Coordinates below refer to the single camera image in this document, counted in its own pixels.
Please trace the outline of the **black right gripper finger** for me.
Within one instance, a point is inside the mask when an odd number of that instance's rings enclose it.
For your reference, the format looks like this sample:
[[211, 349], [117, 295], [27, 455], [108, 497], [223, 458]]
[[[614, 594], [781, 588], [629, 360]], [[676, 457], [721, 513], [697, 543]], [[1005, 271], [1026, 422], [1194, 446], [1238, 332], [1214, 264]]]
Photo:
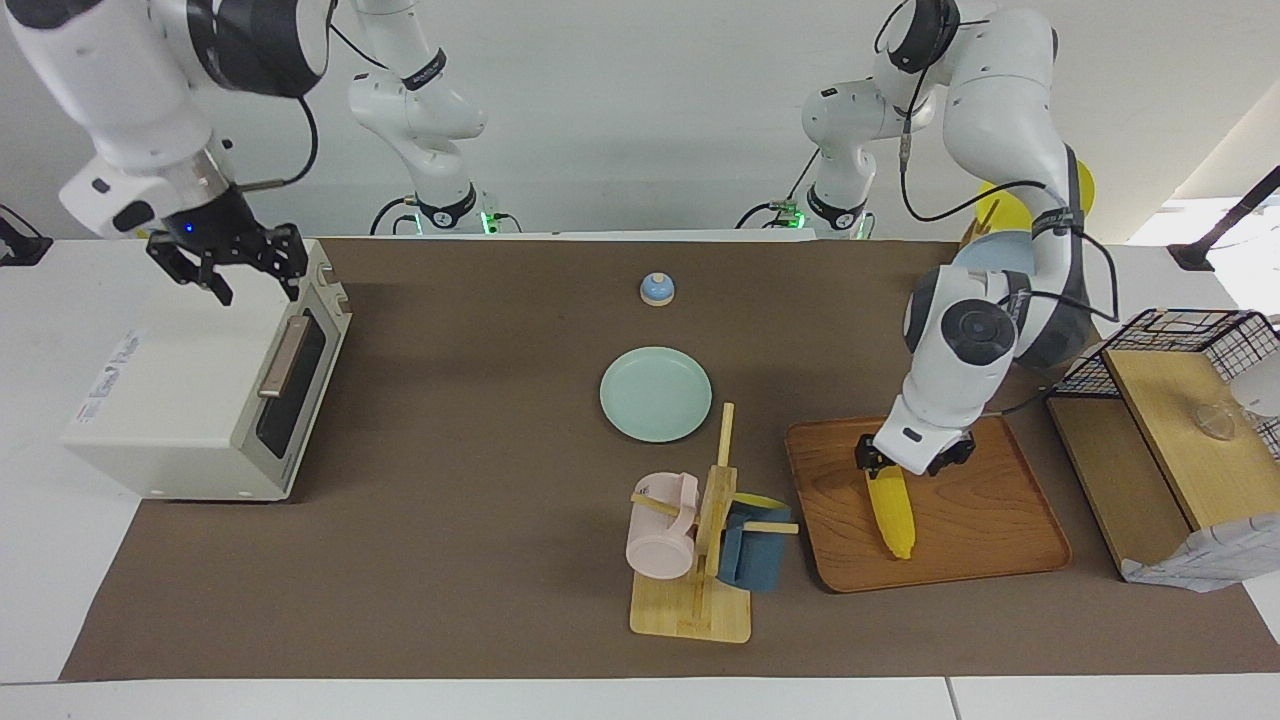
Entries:
[[209, 259], [193, 263], [170, 234], [151, 234], [147, 240], [147, 255], [175, 283], [196, 284], [212, 293], [221, 306], [232, 305], [233, 290], [216, 270], [216, 264]]
[[308, 255], [300, 229], [293, 223], [273, 228], [259, 227], [250, 236], [250, 264], [274, 278], [291, 302], [300, 297], [300, 281], [308, 266]]

